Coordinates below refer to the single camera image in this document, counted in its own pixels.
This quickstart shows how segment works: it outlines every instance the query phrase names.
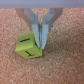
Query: metal gripper arm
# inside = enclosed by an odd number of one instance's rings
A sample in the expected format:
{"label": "metal gripper arm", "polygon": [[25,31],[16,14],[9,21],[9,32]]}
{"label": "metal gripper arm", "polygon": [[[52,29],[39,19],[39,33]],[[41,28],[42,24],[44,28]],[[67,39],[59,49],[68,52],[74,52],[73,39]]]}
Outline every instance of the metal gripper arm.
{"label": "metal gripper arm", "polygon": [[34,14],[30,8],[18,8],[16,12],[19,17],[29,24],[30,31],[33,31],[38,47],[44,49],[47,34],[51,31],[51,25],[62,14],[63,8],[50,8],[48,13],[43,16],[42,24],[39,24],[38,15]]}

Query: yellow-green cube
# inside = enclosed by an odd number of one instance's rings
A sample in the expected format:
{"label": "yellow-green cube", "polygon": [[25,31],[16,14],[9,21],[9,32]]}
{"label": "yellow-green cube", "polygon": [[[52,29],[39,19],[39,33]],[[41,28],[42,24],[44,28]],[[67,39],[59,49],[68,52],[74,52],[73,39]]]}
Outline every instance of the yellow-green cube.
{"label": "yellow-green cube", "polygon": [[15,51],[26,59],[42,56],[42,49],[36,45],[33,32],[18,36]]}

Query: black marking on block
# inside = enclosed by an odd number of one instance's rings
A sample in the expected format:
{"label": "black marking on block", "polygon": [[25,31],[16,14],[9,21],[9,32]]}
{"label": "black marking on block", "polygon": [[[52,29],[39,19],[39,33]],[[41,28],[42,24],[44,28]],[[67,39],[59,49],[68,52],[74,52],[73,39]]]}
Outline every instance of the black marking on block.
{"label": "black marking on block", "polygon": [[[26,53],[28,53],[28,54],[29,54],[29,56],[34,56],[34,55],[35,55],[35,54],[31,55],[31,54],[30,54],[29,52],[27,52],[27,51],[25,51],[25,52],[26,52]],[[29,56],[28,56],[28,57],[29,57]]]}
{"label": "black marking on block", "polygon": [[20,42],[24,42],[24,41],[27,41],[27,40],[30,40],[30,38],[28,38],[28,39],[24,39],[24,40],[21,40]]}

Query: brown carpet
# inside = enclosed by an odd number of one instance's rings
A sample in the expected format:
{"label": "brown carpet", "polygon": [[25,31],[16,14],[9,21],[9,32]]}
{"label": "brown carpet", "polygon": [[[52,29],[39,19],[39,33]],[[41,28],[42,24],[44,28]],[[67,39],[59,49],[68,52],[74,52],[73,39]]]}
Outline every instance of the brown carpet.
{"label": "brown carpet", "polygon": [[[49,9],[32,9],[39,21]],[[0,9],[0,84],[84,84],[84,8],[64,8],[43,56],[24,59],[17,37],[30,32],[15,9]]]}

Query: cube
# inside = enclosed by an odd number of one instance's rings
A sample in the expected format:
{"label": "cube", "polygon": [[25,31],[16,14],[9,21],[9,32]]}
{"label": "cube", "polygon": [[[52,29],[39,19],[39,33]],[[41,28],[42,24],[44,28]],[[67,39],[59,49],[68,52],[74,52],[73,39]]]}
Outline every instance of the cube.
{"label": "cube", "polygon": [[26,59],[42,56],[42,49],[37,46],[33,32],[18,36],[15,51]]}

